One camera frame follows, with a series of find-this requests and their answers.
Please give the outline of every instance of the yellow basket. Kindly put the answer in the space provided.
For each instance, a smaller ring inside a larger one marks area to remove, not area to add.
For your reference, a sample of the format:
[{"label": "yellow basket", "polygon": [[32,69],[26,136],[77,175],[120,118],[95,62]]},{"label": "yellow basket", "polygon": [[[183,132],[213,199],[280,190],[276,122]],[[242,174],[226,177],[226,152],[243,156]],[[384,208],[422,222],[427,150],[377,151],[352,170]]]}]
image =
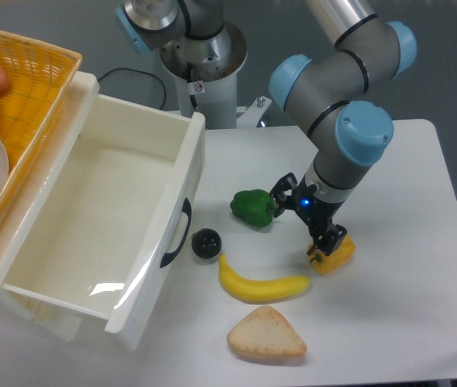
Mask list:
[{"label": "yellow basket", "polygon": [[29,169],[31,151],[42,140],[52,114],[81,55],[39,40],[0,31],[0,65],[10,88],[0,93],[0,140],[10,161],[10,176],[0,194],[0,212]]}]

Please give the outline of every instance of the black cable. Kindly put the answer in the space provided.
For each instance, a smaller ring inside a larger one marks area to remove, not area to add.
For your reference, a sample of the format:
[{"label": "black cable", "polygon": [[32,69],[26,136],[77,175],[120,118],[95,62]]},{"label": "black cable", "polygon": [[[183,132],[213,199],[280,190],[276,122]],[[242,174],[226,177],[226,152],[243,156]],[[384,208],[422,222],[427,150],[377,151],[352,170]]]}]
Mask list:
[{"label": "black cable", "polygon": [[111,69],[111,70],[107,71],[106,73],[104,73],[103,75],[101,75],[98,78],[98,82],[101,83],[101,81],[103,79],[105,79],[106,77],[108,77],[110,74],[116,73],[118,71],[128,71],[128,72],[131,71],[133,73],[139,73],[139,74],[143,74],[143,75],[148,75],[150,77],[155,78],[162,85],[162,89],[164,91],[164,99],[162,100],[162,103],[160,104],[160,107],[158,108],[158,110],[162,110],[162,107],[164,107],[164,104],[165,104],[165,100],[167,99],[167,90],[165,89],[164,82],[160,78],[158,78],[155,74],[148,73],[147,71],[142,71],[142,70],[137,70],[137,69],[130,69],[128,67],[116,67],[115,69]]}]

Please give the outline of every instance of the white table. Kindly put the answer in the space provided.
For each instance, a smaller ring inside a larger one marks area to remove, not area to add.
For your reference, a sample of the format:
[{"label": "white table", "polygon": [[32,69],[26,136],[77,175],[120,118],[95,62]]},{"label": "white table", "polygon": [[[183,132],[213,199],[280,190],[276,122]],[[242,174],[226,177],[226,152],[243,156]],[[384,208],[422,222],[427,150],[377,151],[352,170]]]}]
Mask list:
[{"label": "white table", "polygon": [[434,127],[395,122],[383,159],[336,214],[352,262],[310,267],[307,227],[291,211],[264,231],[231,215],[242,189],[300,179],[315,149],[297,127],[208,131],[191,233],[210,227],[232,267],[252,278],[303,273],[310,291],[273,304],[309,346],[288,364],[234,356],[226,333],[256,308],[228,295],[217,261],[187,243],[133,354],[56,343],[0,323],[0,385],[296,386],[457,378],[457,203]]}]

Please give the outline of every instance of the drawer handle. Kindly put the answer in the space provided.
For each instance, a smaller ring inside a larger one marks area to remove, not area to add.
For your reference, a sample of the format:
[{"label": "drawer handle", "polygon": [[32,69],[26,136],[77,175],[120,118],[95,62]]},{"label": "drawer handle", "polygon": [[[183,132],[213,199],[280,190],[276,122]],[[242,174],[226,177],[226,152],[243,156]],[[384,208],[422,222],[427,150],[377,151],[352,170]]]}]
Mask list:
[{"label": "drawer handle", "polygon": [[187,239],[187,234],[189,233],[190,228],[190,220],[192,218],[192,206],[190,205],[189,199],[185,198],[183,201],[183,206],[181,207],[181,212],[187,215],[187,227],[185,228],[185,233],[183,234],[183,238],[181,239],[180,246],[174,252],[166,252],[162,257],[162,261],[160,262],[160,268],[164,268],[168,264],[174,260],[178,254],[180,254],[181,248],[183,247],[185,240]]}]

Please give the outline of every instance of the banana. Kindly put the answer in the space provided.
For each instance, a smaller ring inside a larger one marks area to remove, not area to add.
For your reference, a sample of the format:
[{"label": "banana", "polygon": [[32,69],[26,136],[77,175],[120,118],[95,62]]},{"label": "banana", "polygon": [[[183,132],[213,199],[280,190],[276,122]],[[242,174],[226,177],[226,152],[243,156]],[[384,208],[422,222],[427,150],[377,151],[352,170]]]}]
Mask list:
[{"label": "banana", "polygon": [[219,256],[219,281],[232,296],[247,302],[272,302],[288,298],[305,291],[310,285],[307,276],[282,277],[274,280],[249,280],[241,277]]}]

